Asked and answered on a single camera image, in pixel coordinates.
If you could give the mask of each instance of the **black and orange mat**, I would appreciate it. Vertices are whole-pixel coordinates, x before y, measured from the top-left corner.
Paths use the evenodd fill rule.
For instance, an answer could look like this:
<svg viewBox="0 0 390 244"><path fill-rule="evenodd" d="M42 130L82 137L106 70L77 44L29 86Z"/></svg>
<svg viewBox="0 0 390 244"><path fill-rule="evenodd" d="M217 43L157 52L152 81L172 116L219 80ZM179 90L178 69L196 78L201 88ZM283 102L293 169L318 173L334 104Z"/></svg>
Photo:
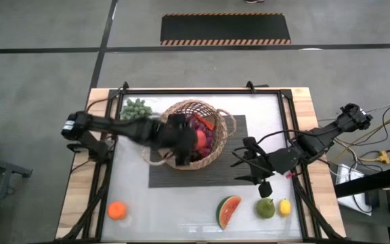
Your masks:
<svg viewBox="0 0 390 244"><path fill-rule="evenodd" d="M282 13L165 14L161 45L290 44Z"/></svg>

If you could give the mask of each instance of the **green grapes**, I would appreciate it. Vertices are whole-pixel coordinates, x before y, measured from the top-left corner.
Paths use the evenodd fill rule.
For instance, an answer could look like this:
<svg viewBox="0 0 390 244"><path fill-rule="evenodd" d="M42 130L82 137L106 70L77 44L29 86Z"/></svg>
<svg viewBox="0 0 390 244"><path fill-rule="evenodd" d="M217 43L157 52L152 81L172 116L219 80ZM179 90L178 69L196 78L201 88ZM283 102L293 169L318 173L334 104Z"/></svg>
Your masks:
<svg viewBox="0 0 390 244"><path fill-rule="evenodd" d="M134 102L127 100L127 105L123 106L120 112L120 118L123 120L138 119L149 117L152 114L152 108L145 105L145 100L137 98Z"/></svg>

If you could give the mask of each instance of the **concrete floor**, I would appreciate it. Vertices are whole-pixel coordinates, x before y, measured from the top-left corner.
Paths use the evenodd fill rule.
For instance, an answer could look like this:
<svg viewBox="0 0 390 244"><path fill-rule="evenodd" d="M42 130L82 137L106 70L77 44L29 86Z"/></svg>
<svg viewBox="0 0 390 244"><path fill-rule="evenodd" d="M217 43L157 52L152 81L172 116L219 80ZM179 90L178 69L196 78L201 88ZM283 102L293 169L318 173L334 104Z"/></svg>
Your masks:
<svg viewBox="0 0 390 244"><path fill-rule="evenodd" d="M99 47L110 3L0 0L0 48ZM294 44L390 43L390 0L267 0L255 5L125 0L117 5L108 46L158 45L160 17L175 12L284 12ZM17 190L0 211L0 243L53 239L72 160L60 130L67 115L85 105L96 57L0 54L0 158L34 169L31 179L13 179ZM97 86L119 87L128 81L132 87L235 87L248 80L309 87L319 119L335 117L348 102L370 110L390 101L390 49L106 54ZM373 127L381 123L382 113L373 114ZM352 141L360 134L342 138ZM356 150L387 148L390 139ZM334 146L328 158L341 150ZM350 165L351 158L339 162ZM381 227L386 215L366 219L341 211L349 237L389 241Z"/></svg>

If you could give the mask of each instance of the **watermelon slice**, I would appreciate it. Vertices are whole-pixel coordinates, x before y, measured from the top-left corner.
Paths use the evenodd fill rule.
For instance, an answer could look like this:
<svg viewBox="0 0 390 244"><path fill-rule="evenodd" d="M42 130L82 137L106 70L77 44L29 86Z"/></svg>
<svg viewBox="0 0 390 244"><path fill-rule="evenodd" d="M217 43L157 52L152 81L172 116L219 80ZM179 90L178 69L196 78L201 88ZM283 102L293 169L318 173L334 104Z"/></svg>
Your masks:
<svg viewBox="0 0 390 244"><path fill-rule="evenodd" d="M222 230L228 225L232 214L240 204L242 198L239 196L230 196L224 198L216 209L216 220Z"/></svg>

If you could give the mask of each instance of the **black mat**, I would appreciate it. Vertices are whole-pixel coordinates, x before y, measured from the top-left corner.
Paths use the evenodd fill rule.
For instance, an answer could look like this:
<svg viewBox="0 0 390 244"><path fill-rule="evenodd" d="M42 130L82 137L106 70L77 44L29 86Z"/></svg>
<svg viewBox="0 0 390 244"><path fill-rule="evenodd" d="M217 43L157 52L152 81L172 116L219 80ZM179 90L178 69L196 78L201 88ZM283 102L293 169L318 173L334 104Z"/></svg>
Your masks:
<svg viewBox="0 0 390 244"><path fill-rule="evenodd" d="M227 121L228 131L232 131L230 119L224 117ZM237 121L236 133L228 138L227 143L221 155L210 165L197 170L178 170L167 164L161 166L150 166L148 174L148 187L189 187L189 186L236 186L251 185L250 182L235 180L237 176L249 174L249 166L242 164L231 168L230 165L237 162L237 158L231 152L242 146L242 139L248 136L246 128L246 117L244 115L234 116ZM160 161L158 152L152 152L150 160Z"/></svg>
<svg viewBox="0 0 390 244"><path fill-rule="evenodd" d="M290 44L281 13L165 14L161 45Z"/></svg>

